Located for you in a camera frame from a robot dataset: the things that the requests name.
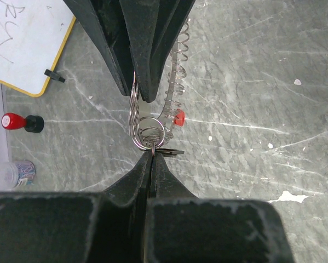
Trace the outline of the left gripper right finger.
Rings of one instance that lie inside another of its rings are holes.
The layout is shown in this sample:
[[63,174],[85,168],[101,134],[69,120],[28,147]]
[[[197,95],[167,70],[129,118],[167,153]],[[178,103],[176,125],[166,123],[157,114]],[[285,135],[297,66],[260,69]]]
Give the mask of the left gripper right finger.
[[147,262],[291,262],[281,218],[265,201],[199,199],[172,175],[161,155],[152,163],[147,203]]

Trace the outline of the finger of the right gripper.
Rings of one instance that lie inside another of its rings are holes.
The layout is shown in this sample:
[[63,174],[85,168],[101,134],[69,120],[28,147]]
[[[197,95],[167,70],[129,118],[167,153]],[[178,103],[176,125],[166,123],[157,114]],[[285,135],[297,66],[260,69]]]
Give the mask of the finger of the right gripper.
[[166,59],[194,0],[120,1],[142,99],[156,99]]
[[120,93],[129,96],[134,67],[119,0],[64,0],[103,57]]

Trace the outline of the key with red tag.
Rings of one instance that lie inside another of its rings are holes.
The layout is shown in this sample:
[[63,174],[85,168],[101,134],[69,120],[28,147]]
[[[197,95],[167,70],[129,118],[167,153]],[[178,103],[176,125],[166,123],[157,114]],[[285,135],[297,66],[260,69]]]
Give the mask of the key with red tag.
[[174,124],[179,127],[183,127],[184,123],[185,123],[185,112],[182,109],[178,109],[177,114],[174,118]]

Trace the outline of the metal disc with keyrings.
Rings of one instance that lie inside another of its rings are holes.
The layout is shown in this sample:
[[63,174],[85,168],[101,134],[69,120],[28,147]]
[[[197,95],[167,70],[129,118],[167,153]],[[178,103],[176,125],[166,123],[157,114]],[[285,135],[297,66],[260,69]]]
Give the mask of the metal disc with keyrings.
[[174,42],[165,62],[164,77],[159,86],[161,102],[150,105],[140,97],[139,82],[134,76],[130,95],[129,134],[134,144],[141,150],[164,147],[174,138],[174,124],[178,109],[182,109],[180,96],[185,93],[184,78],[187,77],[183,64],[188,61],[188,44],[190,35],[187,18]]

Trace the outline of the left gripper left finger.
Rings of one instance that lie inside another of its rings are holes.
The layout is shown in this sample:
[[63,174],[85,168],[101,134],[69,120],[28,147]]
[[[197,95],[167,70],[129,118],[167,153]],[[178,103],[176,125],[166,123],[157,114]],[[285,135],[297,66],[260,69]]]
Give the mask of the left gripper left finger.
[[142,262],[151,163],[101,192],[0,192],[0,262]]

